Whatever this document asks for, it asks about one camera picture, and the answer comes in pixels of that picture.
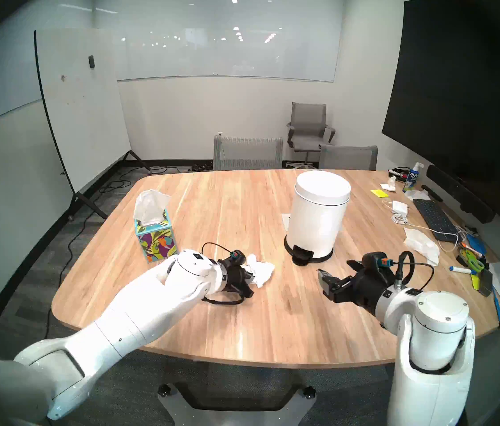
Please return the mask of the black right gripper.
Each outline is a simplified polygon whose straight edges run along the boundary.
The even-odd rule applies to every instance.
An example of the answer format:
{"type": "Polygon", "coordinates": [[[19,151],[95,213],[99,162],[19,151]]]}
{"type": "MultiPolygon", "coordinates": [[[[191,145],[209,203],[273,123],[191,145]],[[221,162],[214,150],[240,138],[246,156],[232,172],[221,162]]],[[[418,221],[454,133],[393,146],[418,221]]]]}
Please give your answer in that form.
{"type": "Polygon", "coordinates": [[[368,312],[375,312],[384,291],[394,283],[394,273],[389,268],[366,269],[362,262],[347,260],[355,272],[342,280],[326,271],[318,271],[318,281],[323,294],[335,303],[352,302],[368,312]]]}

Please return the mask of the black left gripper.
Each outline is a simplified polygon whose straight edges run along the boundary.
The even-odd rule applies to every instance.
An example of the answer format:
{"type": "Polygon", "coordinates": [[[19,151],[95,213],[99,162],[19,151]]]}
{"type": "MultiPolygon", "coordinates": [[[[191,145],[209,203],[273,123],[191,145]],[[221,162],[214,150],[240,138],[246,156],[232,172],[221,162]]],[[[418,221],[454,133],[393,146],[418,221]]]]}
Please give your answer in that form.
{"type": "Polygon", "coordinates": [[[255,281],[255,275],[242,266],[232,266],[227,269],[227,281],[223,288],[224,292],[232,292],[241,298],[251,298],[254,291],[249,283],[255,281]]]}

